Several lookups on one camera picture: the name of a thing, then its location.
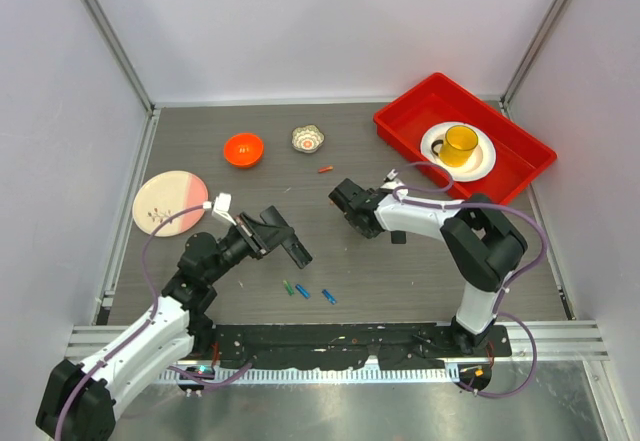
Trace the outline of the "black remote control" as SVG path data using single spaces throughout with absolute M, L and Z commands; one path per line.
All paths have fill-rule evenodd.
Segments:
M 311 263 L 313 257 L 275 206 L 269 206 L 263 210 L 260 217 L 266 224 L 289 229 L 290 233 L 284 237 L 280 245 L 299 269 L 304 269 Z

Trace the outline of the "black remote battery cover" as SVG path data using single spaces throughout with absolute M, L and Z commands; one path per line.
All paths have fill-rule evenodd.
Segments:
M 407 236 L 404 231 L 391 231 L 390 237 L 392 244 L 403 245 L 407 243 Z

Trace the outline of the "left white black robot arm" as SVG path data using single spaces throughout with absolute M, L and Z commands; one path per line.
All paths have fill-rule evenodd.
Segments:
M 185 356 L 205 358 L 213 346 L 206 311 L 214 284 L 246 258 L 260 260 L 283 247 L 300 268 L 312 260 L 295 230 L 268 207 L 259 219 L 246 213 L 213 215 L 229 225 L 220 239 L 191 236 L 178 270 L 151 306 L 118 337 L 78 363 L 68 359 L 51 371 L 35 424 L 53 440 L 106 440 L 129 404 L 159 374 Z

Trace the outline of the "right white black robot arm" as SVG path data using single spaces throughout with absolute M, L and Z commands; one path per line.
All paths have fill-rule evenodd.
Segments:
M 486 346 L 499 292 L 528 249 L 509 219 L 488 207 L 487 196 L 427 200 L 411 196 L 401 181 L 388 178 L 381 187 L 369 189 L 345 179 L 329 199 L 368 239 L 389 232 L 394 244 L 405 243 L 408 233 L 444 242 L 465 280 L 462 301 L 451 322 L 453 347 L 472 356 Z

